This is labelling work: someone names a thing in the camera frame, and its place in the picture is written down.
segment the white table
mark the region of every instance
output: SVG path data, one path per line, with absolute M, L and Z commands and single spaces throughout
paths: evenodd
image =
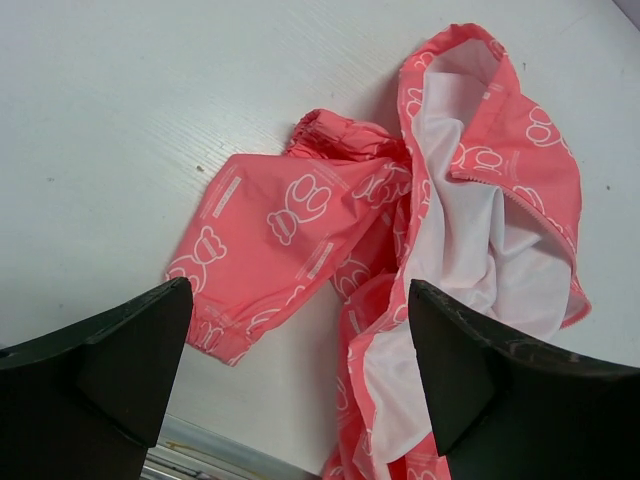
M 640 365 L 640 32 L 607 0 L 3 2 L 0 343 L 157 284 L 225 159 L 279 152 L 308 110 L 397 128 L 397 67 L 465 21 L 507 46 L 582 169 L 594 310 L 557 344 Z M 185 349 L 169 413 L 319 472 L 337 311 L 323 289 L 236 369 Z

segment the pink garment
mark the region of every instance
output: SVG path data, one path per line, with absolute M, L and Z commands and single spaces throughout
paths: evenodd
M 168 268 L 188 343 L 235 365 L 331 279 L 339 442 L 325 479 L 445 479 L 407 322 L 412 278 L 538 338 L 590 310 L 576 276 L 580 177 L 504 48 L 451 26 L 400 72 L 403 139 L 325 110 L 284 156 L 234 155 Z

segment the black object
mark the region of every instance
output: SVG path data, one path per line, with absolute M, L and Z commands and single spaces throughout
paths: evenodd
M 156 444 L 192 309 L 170 280 L 0 350 L 0 479 L 138 479 Z
M 640 478 L 640 369 L 536 340 L 422 281 L 409 324 L 453 480 Z

